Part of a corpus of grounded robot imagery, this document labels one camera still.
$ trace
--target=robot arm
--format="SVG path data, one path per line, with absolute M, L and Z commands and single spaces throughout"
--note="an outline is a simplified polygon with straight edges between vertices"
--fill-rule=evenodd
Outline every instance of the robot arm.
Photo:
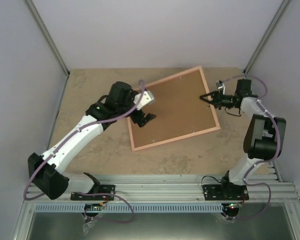
M 61 141 L 40 156 L 33 153 L 28 158 L 30 176 L 46 162 L 32 182 L 52 200 L 65 192 L 88 193 L 95 184 L 99 184 L 98 180 L 88 173 L 62 175 L 68 164 L 85 145 L 123 115 L 131 117 L 139 127 L 154 119 L 156 115 L 149 113 L 145 116 L 142 111 L 144 106 L 153 103 L 154 100 L 150 91 L 138 93 L 124 82 L 114 83 L 109 95 L 102 96 L 92 104 L 85 112 L 86 115 Z
M 205 185 L 207 186 L 207 190 L 204 191 L 206 200 L 243 200 L 242 196 L 244 196 L 245 200 L 248 200 L 249 195 L 245 186 L 245 180 L 248 180 L 249 176 L 258 167 L 275 156 L 278 138 L 280 138 L 278 156 L 282 151 L 286 120 L 271 114 L 268 115 L 269 113 L 266 114 L 266 108 L 262 105 L 258 96 L 252 94 L 251 83 L 252 81 L 249 79 L 240 79 L 237 81 L 235 94 L 225 95 L 225 86 L 223 82 L 218 81 L 216 83 L 218 90 L 200 96 L 201 100 L 212 104 L 219 110 L 222 107 L 228 109 L 237 108 L 250 119 L 243 141 L 244 155 L 234 168 L 227 171 L 221 179 L 220 186 L 210 188 L 208 185 Z M 278 134 L 270 117 L 276 123 Z

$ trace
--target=metal frame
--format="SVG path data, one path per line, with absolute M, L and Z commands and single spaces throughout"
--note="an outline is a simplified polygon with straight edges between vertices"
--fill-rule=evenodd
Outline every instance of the metal frame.
M 31 15 L 33 16 L 35 22 L 37 23 L 39 29 L 41 30 L 46 42 L 48 43 L 49 47 L 51 48 L 56 60 L 58 61 L 60 67 L 62 68 L 64 74 L 66 77 L 69 77 L 69 70 L 63 60 L 63 58 L 61 57 L 61 54 L 55 44 L 55 42 L 53 41 L 44 21 L 42 20 L 35 4 L 33 3 L 32 0 L 23 0 L 25 5 L 28 7 Z
M 266 182 L 272 191 L 272 201 L 280 203 L 286 208 L 287 218 L 289 219 L 292 235 L 300 240 L 300 198 L 293 182 L 279 182 L 278 176 L 274 171 L 273 165 L 269 165 L 270 174 L 253 175 L 250 182 Z M 230 203 L 231 201 L 205 201 L 201 188 L 202 175 L 96 175 L 102 184 L 115 184 L 116 194 L 125 198 L 128 202 L 138 206 L 144 204 L 148 206 L 167 206 L 171 205 L 212 205 Z M 218 180 L 221 175 L 213 175 Z M 214 183 L 213 179 L 206 179 L 204 184 Z M 250 200 L 247 203 L 264 203 L 268 199 L 268 189 L 263 186 L 248 187 Z M 40 191 L 34 185 L 29 189 L 29 196 L 34 196 Z M 47 197 L 40 197 L 36 200 L 24 202 L 21 213 L 16 225 L 13 240 L 26 239 L 31 230 L 31 223 L 36 210 L 44 212 L 37 206 L 64 206 L 67 204 L 82 206 L 83 204 L 99 203 L 100 201 L 76 201 L 70 200 L 70 194 L 64 194 L 56 200 Z M 114 205 L 122 205 L 120 201 L 113 201 Z M 60 207 L 46 208 L 45 212 L 60 212 Z M 63 212 L 74 212 L 77 209 L 62 209 Z
M 245 69 L 244 69 L 244 73 L 248 74 L 249 71 L 251 70 L 252 66 L 254 65 L 254 63 L 256 62 L 259 54 L 262 52 L 262 50 L 264 49 L 266 43 L 268 42 L 270 36 L 272 35 L 272 33 L 274 32 L 274 30 L 276 29 L 278 23 L 280 22 L 282 16 L 284 15 L 284 13 L 286 12 L 289 4 L 291 3 L 292 0 L 283 0 L 280 7 L 278 8 L 278 10 L 276 11 L 273 19 L 271 20 L 270 25 L 268 26 L 267 30 L 265 31 L 264 35 L 262 36 L 258 46 L 256 47 L 256 49 L 254 50 L 249 62 L 247 63 Z
M 134 213 L 222 213 L 221 203 L 129 203 Z M 82 213 L 86 203 L 36 203 L 36 213 Z M 107 202 L 106 207 L 92 206 L 87 213 L 131 214 L 125 203 Z

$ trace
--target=wooden board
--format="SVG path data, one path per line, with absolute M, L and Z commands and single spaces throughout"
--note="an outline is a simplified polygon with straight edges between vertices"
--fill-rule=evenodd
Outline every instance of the wooden board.
M 142 110 L 157 117 L 144 127 L 128 118 L 132 151 L 220 129 L 215 108 L 199 99 L 210 92 L 201 66 L 147 84 L 146 89 L 153 93 L 155 103 Z

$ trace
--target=table surface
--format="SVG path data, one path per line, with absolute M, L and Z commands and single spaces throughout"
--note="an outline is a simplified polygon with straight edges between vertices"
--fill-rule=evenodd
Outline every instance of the table surface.
M 68 79 L 50 146 L 60 141 L 82 118 L 89 106 L 109 93 L 116 81 L 136 87 L 184 71 L 186 68 L 104 68 L 73 69 Z M 215 82 L 240 75 L 238 68 L 203 68 L 210 91 Z M 234 94 L 237 81 L 226 84 Z M 229 110 L 237 114 L 236 109 Z M 88 143 L 66 171 L 96 175 L 119 174 L 206 174 L 224 175 L 244 154 L 243 140 L 249 126 L 246 115 L 231 116 L 217 110 L 221 130 L 132 152 L 127 119 L 112 124 Z M 258 174 L 267 174 L 263 165 Z

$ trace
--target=board frame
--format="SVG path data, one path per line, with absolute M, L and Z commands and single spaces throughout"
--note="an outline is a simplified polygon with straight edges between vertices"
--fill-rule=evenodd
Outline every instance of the board frame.
M 185 71 L 173 74 L 171 76 L 167 76 L 167 77 L 162 78 L 158 81 L 148 83 L 145 87 L 148 88 L 148 87 L 151 87 L 151 86 L 154 86 L 154 85 L 158 85 L 158 84 L 161 84 L 161 83 L 164 83 L 164 82 L 167 82 L 167 81 L 174 80 L 175 78 L 181 78 L 182 76 L 188 75 L 188 74 L 196 72 L 196 71 L 200 72 L 205 92 L 209 93 L 210 92 L 209 87 L 208 87 L 207 80 L 205 78 L 205 74 L 204 74 L 204 71 L 202 69 L 202 66 L 193 67 L 193 68 L 187 69 Z M 187 139 L 187 138 L 191 138 L 191 137 L 195 137 L 195 136 L 198 136 L 198 135 L 202 135 L 202 134 L 206 134 L 206 133 L 210 133 L 210 132 L 213 132 L 213 131 L 220 130 L 221 127 L 220 127 L 220 123 L 219 123 L 219 120 L 218 120 L 218 117 L 217 117 L 215 107 L 210 104 L 210 109 L 212 111 L 213 119 L 214 119 L 214 122 L 215 122 L 215 127 L 211 127 L 211 128 L 196 131 L 196 132 L 191 132 L 191 133 L 188 133 L 186 135 L 173 137 L 173 138 L 163 140 L 163 141 L 153 142 L 153 143 L 143 145 L 143 146 L 138 146 L 138 147 L 136 147 L 135 141 L 134 141 L 134 135 L 133 135 L 133 130 L 132 130 L 132 121 L 131 121 L 130 118 L 127 118 L 132 151 L 135 152 L 135 151 L 139 151 L 139 150 L 159 146 L 159 145 L 162 145 L 162 144 L 172 143 L 172 142 L 175 142 L 175 141 L 178 141 L 178 140 Z

